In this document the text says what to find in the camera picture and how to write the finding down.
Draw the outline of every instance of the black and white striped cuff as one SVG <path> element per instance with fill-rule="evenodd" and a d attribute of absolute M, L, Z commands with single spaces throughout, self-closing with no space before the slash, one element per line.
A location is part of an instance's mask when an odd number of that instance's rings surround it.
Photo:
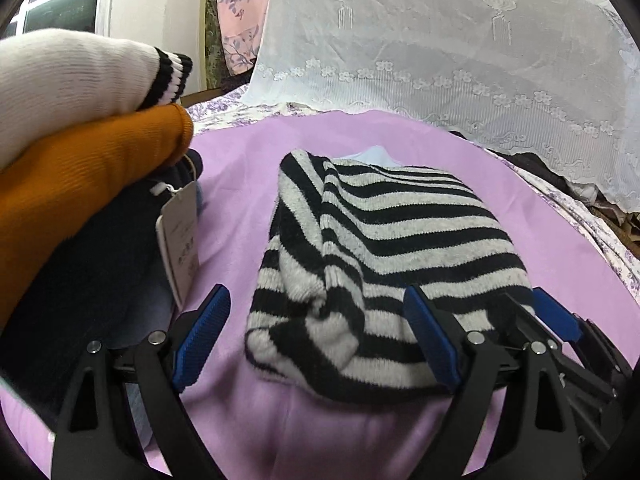
<path fill-rule="evenodd" d="M 158 73 L 138 110 L 174 103 L 184 92 L 184 85 L 193 62 L 183 54 L 164 52 L 156 48 L 159 57 Z"/>

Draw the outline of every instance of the purple cloth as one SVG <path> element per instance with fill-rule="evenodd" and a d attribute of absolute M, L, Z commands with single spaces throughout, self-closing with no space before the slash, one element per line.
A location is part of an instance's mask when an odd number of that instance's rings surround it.
<path fill-rule="evenodd" d="M 244 359 L 244 326 L 268 241 L 280 160 L 295 148 L 341 156 L 375 144 L 403 164 L 442 168 L 471 186 L 511 235 L 532 285 L 594 319 L 631 363 L 640 354 L 640 308 L 606 261 L 513 171 L 466 140 L 383 112 L 277 117 L 208 132 L 193 141 L 204 160 L 206 206 L 198 240 L 202 266 L 188 304 L 195 308 L 215 283 L 224 283 L 232 311 L 200 379 L 182 400 L 229 480 L 407 478 L 442 420 L 445 399 L 345 406 L 262 380 Z M 3 409 L 10 407 L 6 393 L 1 399 Z M 500 402 L 497 393 L 470 470 L 487 456 Z M 48 471 L 46 432 L 23 408 L 5 413 Z M 153 445 L 147 456 L 166 471 Z"/>

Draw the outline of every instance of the lace curtain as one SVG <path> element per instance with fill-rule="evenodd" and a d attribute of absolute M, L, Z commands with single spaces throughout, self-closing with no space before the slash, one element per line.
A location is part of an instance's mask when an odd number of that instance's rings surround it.
<path fill-rule="evenodd" d="M 243 100 L 458 129 L 640 211 L 640 53 L 608 0 L 270 0 Z"/>

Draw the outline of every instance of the white wall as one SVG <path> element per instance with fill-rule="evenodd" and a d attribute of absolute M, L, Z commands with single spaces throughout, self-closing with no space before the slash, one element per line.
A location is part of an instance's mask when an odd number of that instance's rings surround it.
<path fill-rule="evenodd" d="M 204 0 L 111 0 L 106 32 L 190 56 L 193 73 L 185 94 L 204 90 L 201 12 Z"/>

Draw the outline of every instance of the paper tag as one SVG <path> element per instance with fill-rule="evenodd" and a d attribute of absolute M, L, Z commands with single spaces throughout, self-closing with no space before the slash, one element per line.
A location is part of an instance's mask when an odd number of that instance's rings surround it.
<path fill-rule="evenodd" d="M 162 206 L 156 221 L 164 270 L 178 309 L 184 308 L 200 262 L 196 246 L 196 183 L 190 182 Z"/>

